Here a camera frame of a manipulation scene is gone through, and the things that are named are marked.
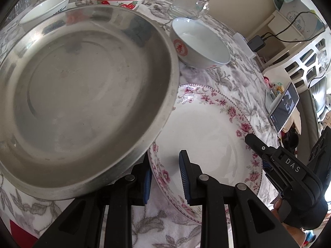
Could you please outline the person right hand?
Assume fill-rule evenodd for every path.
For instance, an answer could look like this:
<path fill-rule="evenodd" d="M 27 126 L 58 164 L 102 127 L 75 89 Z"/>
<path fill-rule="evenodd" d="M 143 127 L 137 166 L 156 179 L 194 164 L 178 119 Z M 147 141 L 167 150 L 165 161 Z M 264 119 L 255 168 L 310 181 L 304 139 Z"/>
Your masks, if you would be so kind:
<path fill-rule="evenodd" d="M 276 199 L 274 199 L 272 201 L 272 203 L 273 203 L 273 209 L 271 210 L 271 212 L 274 214 L 274 216 L 278 220 L 280 220 L 278 211 L 281 207 L 282 199 L 280 197 L 277 197 Z M 288 231 L 288 233 L 293 237 L 293 239 L 297 242 L 299 247 L 302 247 L 302 245 L 305 242 L 305 238 L 306 238 L 305 233 L 301 229 L 289 226 L 285 223 L 282 223 L 282 225 L 285 227 L 285 229 Z"/>

